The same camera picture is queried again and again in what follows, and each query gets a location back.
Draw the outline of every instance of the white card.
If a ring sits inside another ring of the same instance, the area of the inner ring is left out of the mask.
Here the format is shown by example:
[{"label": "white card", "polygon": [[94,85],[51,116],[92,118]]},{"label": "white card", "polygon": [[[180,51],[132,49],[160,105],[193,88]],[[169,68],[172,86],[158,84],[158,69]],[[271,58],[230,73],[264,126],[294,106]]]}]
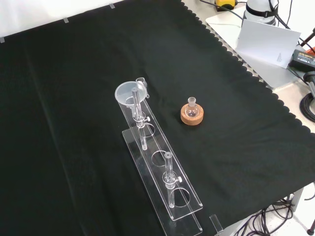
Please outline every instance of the white card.
[{"label": "white card", "polygon": [[238,53],[287,68],[301,33],[244,20]]}]

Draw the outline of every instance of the acrylic stand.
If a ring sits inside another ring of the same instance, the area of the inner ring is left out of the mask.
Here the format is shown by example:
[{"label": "acrylic stand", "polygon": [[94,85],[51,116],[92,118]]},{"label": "acrylic stand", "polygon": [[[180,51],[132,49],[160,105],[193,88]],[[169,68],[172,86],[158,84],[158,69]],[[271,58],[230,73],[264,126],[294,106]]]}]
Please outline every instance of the acrylic stand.
[{"label": "acrylic stand", "polygon": [[194,212],[202,203],[148,103],[146,82],[126,82],[115,97],[130,129],[123,131],[134,163],[167,236],[194,236],[202,228]]}]

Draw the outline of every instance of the cable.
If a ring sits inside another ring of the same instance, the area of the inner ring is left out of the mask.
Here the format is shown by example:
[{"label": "cable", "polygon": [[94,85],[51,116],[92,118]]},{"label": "cable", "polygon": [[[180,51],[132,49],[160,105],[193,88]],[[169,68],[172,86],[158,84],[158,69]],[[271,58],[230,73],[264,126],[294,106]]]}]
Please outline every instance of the cable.
[{"label": "cable", "polygon": [[286,24],[289,24],[289,20],[290,20],[290,16],[291,16],[292,3],[293,3],[293,0],[291,0],[290,11],[289,11],[289,17],[288,17],[288,19],[287,19]]},{"label": "cable", "polygon": [[310,36],[308,36],[306,39],[305,39],[305,42],[309,42],[312,38],[315,37],[315,28],[313,29],[313,32],[310,34]]},{"label": "cable", "polygon": [[312,200],[312,199],[314,199],[315,198],[315,194],[314,194],[314,196],[312,196],[311,198],[307,198],[307,199],[304,199],[305,201],[309,201],[309,200]]},{"label": "cable", "polygon": [[[269,0],[269,4],[270,4],[271,10],[274,11],[275,8],[272,6],[271,0]],[[290,30],[290,27],[281,19],[281,17],[279,16],[279,14],[277,14],[277,15],[275,15],[275,16],[276,16],[276,18],[278,19],[278,21],[279,21],[285,28],[287,28],[288,30]],[[300,40],[301,40],[303,43],[305,43],[305,44],[314,52],[314,54],[315,54],[315,50],[314,50],[314,48],[312,48],[312,47],[310,46],[310,44],[308,44],[307,42],[305,42],[302,38],[300,38]]]},{"label": "cable", "polygon": [[308,84],[304,81],[304,79],[303,79],[293,68],[288,67],[288,70],[289,70],[293,75],[295,75],[297,78],[299,78],[300,80],[302,80],[303,83],[305,83],[306,85],[308,85]]},{"label": "cable", "polygon": [[308,44],[307,42],[305,42],[302,38],[300,38],[300,40],[301,40],[303,43],[305,43],[305,44],[313,51],[313,53],[315,54],[315,50],[314,50],[314,48],[312,48],[312,47],[310,46],[310,44]]},{"label": "cable", "polygon": [[[293,206],[292,200],[282,199],[279,202],[272,204],[271,206],[273,207],[273,209],[271,209],[271,210],[267,210],[267,208],[264,208],[259,213],[252,215],[249,218],[249,220],[235,233],[234,236],[245,236],[246,230],[249,227],[250,221],[252,219],[253,219],[253,221],[252,221],[253,231],[249,232],[246,236],[253,236],[253,235],[270,236],[275,231],[277,231],[281,226],[283,226],[287,220],[293,218],[293,212],[291,209],[291,207]],[[278,210],[286,209],[286,208],[288,209],[286,216],[280,215]],[[284,221],[278,227],[276,227],[273,231],[269,231],[269,229],[267,227],[266,214],[269,212],[272,212],[272,211],[275,211]],[[255,227],[255,222],[259,218],[259,216],[260,216],[261,226],[262,226],[261,231]]]},{"label": "cable", "polygon": [[275,9],[276,9],[278,6],[279,6],[279,0],[278,0],[278,2],[277,2],[277,5],[275,6]]},{"label": "cable", "polygon": [[240,17],[238,14],[236,14],[234,11],[231,11],[231,10],[229,10],[229,9],[223,7],[223,6],[219,6],[219,5],[216,5],[216,4],[214,4],[214,3],[210,3],[210,2],[204,1],[204,0],[200,0],[200,1],[203,2],[203,3],[209,4],[209,5],[212,5],[212,6],[219,7],[219,8],[221,8],[221,9],[225,10],[225,11],[229,11],[229,12],[233,13],[234,15],[236,15],[236,16],[237,16],[238,18],[240,18],[241,20],[243,20],[243,18]]},{"label": "cable", "polygon": [[313,101],[313,95],[310,92],[300,102],[301,113],[310,121],[315,122],[315,115],[310,110],[311,102]]}]

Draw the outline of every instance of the clear funnel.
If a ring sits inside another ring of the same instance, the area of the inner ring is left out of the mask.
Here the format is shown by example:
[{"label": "clear funnel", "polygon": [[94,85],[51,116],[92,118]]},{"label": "clear funnel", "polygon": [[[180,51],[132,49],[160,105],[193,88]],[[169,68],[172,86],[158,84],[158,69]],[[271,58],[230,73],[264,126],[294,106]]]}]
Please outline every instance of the clear funnel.
[{"label": "clear funnel", "polygon": [[116,100],[127,107],[134,106],[134,100],[132,96],[132,89],[138,88],[139,102],[142,102],[147,96],[147,89],[143,84],[136,81],[128,81],[119,85],[115,91]]}]

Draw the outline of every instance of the glass test tube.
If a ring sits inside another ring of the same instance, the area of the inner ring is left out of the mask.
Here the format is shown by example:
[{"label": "glass test tube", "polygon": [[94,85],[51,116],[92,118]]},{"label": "glass test tube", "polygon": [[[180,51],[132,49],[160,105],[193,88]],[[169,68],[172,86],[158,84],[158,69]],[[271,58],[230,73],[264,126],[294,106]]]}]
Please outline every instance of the glass test tube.
[{"label": "glass test tube", "polygon": [[137,127],[139,128],[139,135],[140,135],[140,141],[141,141],[141,146],[143,150],[147,150],[147,140],[145,138],[145,132],[144,132],[144,117],[141,111],[141,105],[139,101],[139,89],[134,87],[131,89],[132,96],[133,96],[133,104],[135,107],[135,120]]},{"label": "glass test tube", "polygon": [[170,208],[173,208],[175,206],[175,197],[174,197],[174,191],[175,188],[175,175],[173,173],[173,160],[172,160],[172,153],[166,152],[164,154],[165,157],[165,181],[166,181],[166,188],[167,188],[167,194],[168,194],[168,205]]}]

